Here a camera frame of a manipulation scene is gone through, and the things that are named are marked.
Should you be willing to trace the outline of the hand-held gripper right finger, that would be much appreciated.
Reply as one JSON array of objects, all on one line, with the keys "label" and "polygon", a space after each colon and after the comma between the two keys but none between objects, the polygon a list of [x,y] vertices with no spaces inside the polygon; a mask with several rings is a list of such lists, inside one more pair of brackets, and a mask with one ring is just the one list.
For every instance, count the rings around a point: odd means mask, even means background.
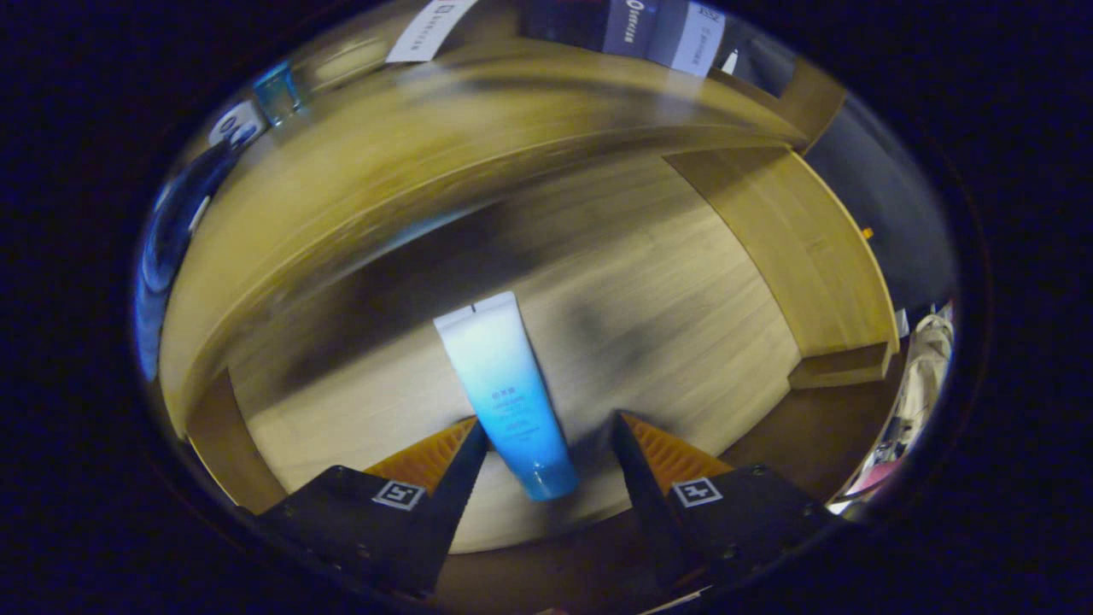
[{"label": "hand-held gripper right finger", "polygon": [[625,410],[611,446],[669,590],[748,583],[842,530],[839,515],[772,468],[734,468]]}]

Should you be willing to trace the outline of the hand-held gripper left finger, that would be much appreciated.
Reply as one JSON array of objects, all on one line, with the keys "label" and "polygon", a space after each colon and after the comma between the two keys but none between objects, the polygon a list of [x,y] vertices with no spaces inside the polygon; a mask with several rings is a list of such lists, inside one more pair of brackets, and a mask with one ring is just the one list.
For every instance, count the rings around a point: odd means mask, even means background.
[{"label": "hand-held gripper left finger", "polygon": [[485,456],[468,417],[365,470],[328,468],[256,521],[348,583],[427,598]]}]

